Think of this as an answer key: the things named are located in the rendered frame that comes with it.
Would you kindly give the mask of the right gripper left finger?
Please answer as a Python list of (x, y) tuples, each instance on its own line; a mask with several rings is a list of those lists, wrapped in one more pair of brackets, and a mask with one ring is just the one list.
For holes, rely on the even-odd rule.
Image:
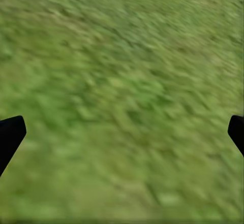
[(0, 176), (26, 136), (22, 115), (0, 121)]

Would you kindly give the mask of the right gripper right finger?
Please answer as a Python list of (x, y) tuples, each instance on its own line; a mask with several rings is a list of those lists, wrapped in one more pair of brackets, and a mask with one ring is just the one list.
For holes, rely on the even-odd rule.
[(232, 115), (228, 134), (244, 156), (244, 117)]

